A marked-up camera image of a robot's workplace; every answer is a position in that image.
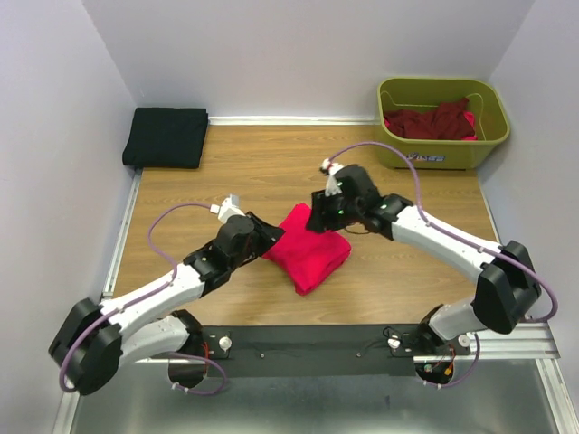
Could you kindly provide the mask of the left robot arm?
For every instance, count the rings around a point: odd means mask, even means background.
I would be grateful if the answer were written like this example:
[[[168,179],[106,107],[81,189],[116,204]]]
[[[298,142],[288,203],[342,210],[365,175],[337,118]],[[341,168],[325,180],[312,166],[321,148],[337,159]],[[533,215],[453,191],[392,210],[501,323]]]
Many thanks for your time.
[[[264,256],[284,230],[252,212],[236,211],[201,248],[171,263],[164,276],[122,297],[75,303],[49,346],[64,392],[82,396],[102,388],[123,363],[176,352],[194,355],[201,343],[195,319],[172,309],[207,296],[235,270]]]

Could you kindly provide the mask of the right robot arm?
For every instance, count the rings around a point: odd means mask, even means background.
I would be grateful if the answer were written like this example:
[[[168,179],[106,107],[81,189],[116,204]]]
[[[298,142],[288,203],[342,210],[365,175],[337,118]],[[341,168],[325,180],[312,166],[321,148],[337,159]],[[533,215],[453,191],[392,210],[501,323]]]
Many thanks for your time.
[[[312,193],[309,231],[340,231],[353,224],[421,249],[454,267],[475,285],[473,297],[439,305],[411,332],[412,349],[437,354],[460,335],[490,330],[510,334],[541,294],[527,248],[500,245],[461,231],[422,211],[412,201],[382,195],[360,165],[325,161],[324,189]]]

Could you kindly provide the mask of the pink t shirt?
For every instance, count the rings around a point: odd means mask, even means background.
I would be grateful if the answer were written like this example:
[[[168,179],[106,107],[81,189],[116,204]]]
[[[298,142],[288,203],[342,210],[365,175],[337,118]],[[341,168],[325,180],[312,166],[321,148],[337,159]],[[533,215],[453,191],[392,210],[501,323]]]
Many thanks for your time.
[[[303,297],[336,271],[352,250],[347,239],[338,233],[308,231],[306,224],[310,215],[307,204],[296,204],[280,224],[284,234],[263,255],[288,274],[295,292]]]

